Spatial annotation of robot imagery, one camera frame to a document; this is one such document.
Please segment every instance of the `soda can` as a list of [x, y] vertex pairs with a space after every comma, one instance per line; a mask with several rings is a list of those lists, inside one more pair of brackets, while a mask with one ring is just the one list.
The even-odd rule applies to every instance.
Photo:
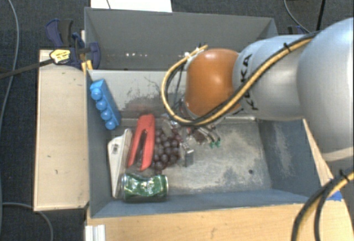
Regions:
[[161, 202], [168, 194], [167, 176], [162, 174], [152, 177], [124, 174], [121, 185], [124, 202]]

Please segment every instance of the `blue tape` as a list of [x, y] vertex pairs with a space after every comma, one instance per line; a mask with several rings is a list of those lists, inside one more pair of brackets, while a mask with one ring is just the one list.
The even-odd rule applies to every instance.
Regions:
[[106, 85], [105, 79], [95, 81], [90, 86], [91, 98], [96, 101], [96, 108], [106, 122], [108, 130], [114, 130], [121, 123], [121, 114]]
[[340, 191], [335, 192], [332, 196], [327, 198], [328, 201], [338, 201], [341, 202], [343, 199], [343, 196]]

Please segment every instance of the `yellow cable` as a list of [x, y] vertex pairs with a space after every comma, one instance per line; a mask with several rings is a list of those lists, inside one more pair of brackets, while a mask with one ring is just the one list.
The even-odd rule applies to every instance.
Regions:
[[[349, 181], [354, 180], [354, 172], [351, 172], [349, 175], [347, 175], [347, 178]], [[331, 197], [335, 192], [341, 190], [345, 185], [348, 184], [348, 181], [346, 179], [342, 180], [341, 182], [336, 185], [336, 187], [330, 192], [329, 197]], [[299, 229], [298, 232], [300, 231], [301, 227], [304, 226], [304, 223], [307, 221], [307, 219], [310, 217], [310, 215], [317, 209], [317, 206], [321, 200], [321, 196], [316, 199], [316, 201], [308, 208], [308, 210], [304, 213], [304, 217], [300, 221], [299, 224]], [[300, 234], [297, 235], [297, 240], [300, 240]]]
[[188, 59], [190, 59], [192, 56], [196, 55], [197, 53], [200, 53], [204, 50], [206, 50], [208, 48], [207, 45], [204, 45], [200, 48], [195, 49], [194, 51], [192, 51], [189, 55], [187, 55], [186, 57], [184, 57], [183, 59], [181, 59], [180, 61], [178, 61], [176, 64], [174, 64], [165, 74], [163, 80], [162, 80], [162, 84], [161, 84], [161, 97], [162, 97], [162, 101], [163, 104], [165, 106], [165, 108], [167, 109], [168, 113], [173, 117], [173, 118], [178, 118], [179, 121], [184, 122], [184, 123], [190, 123], [191, 121], [186, 120], [182, 117], [177, 116], [174, 111], [172, 110], [172, 108], [169, 106], [168, 101], [166, 99], [165, 96], [165, 86], [167, 83], [167, 79], [168, 77], [171, 75], [171, 73], [177, 69], [180, 65], [182, 65], [183, 63], [186, 63]]
[[[224, 114], [227, 113], [227, 111], [234, 105], [236, 104], [237, 101], [239, 101], [241, 99], [241, 97], [243, 97], [243, 95], [248, 91], [249, 88], [251, 88], [251, 86], [257, 81], [257, 79], [270, 67], [272, 66], [274, 63], [278, 62], [280, 59], [282, 59], [283, 57], [285, 57], [286, 55], [288, 55], [290, 52], [292, 52], [293, 50], [298, 49], [299, 47], [307, 44], [308, 42], [310, 42], [312, 40], [311, 39], [306, 39], [303, 41], [300, 41], [296, 44], [294, 44], [293, 46], [289, 47], [289, 48], [284, 48], [284, 50], [281, 53], [278, 53], [277, 55], [275, 55], [274, 57], [272, 57], [271, 59], [269, 59], [267, 62], [265, 62], [261, 68], [254, 74], [252, 75], [251, 78], [249, 78], [249, 80], [246, 82], [246, 84], [243, 86], [243, 88], [239, 91], [239, 93], [237, 93], [221, 110], [219, 110], [218, 112], [216, 112], [215, 114], [209, 116], [208, 118], [206, 118], [205, 120], [195, 123], [194, 125], [204, 125], [204, 124], [208, 124], [210, 122], [212, 122], [213, 120], [217, 119], [220, 116], [223, 116]], [[166, 86], [166, 82], [167, 82], [167, 78], [169, 77], [169, 75], [172, 73], [172, 71], [174, 71], [179, 65], [181, 65], [182, 63], [185, 63], [187, 61], [188, 58], [190, 58], [193, 55], [195, 55], [197, 52], [199, 52], [200, 50], [195, 50], [193, 51], [189, 56], [185, 57], [184, 59], [180, 60], [179, 62], [177, 62], [175, 65], [173, 65], [166, 73], [163, 82], [162, 82], [162, 86], [161, 86], [161, 95], [162, 95], [162, 101], [163, 104], [165, 105], [165, 108], [167, 109], [167, 111], [169, 112], [169, 114], [171, 115], [172, 118], [176, 119], [177, 121], [183, 122], [183, 123], [193, 123], [192, 120], [186, 120], [185, 118], [179, 117], [177, 116], [173, 110], [171, 109], [171, 107], [169, 106], [165, 94], [164, 94], [164, 90], [165, 90], [165, 86]]]

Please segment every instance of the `wooden board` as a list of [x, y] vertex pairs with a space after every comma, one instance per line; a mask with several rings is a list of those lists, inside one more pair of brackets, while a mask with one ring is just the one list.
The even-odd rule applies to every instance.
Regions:
[[[181, 214], [91, 219], [87, 225], [105, 224], [106, 241], [284, 241], [290, 240], [293, 220], [302, 205], [285, 205]], [[312, 215], [300, 240], [313, 241]], [[344, 202], [326, 203], [321, 219], [322, 240], [353, 241]]]
[[[40, 60], [50, 51], [41, 51]], [[83, 208], [89, 201], [84, 74], [54, 64], [38, 73], [33, 207]]]

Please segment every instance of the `blue clamp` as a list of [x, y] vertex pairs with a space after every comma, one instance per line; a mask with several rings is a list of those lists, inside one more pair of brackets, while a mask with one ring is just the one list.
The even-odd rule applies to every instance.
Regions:
[[[71, 34], [72, 23], [71, 19], [49, 21], [45, 26], [47, 38], [56, 49], [66, 48], [70, 50], [70, 61], [67, 61], [65, 65], [81, 69], [83, 61], [91, 60], [93, 69], [98, 69], [101, 60], [98, 43], [89, 43], [88, 48], [85, 48], [85, 43], [80, 35], [78, 33]], [[84, 60], [80, 57], [80, 54], [85, 54]]]
[[121, 123], [121, 114], [112, 98], [104, 79], [95, 81], [90, 86], [91, 98], [96, 101], [96, 108], [106, 122], [108, 130], [114, 130]]

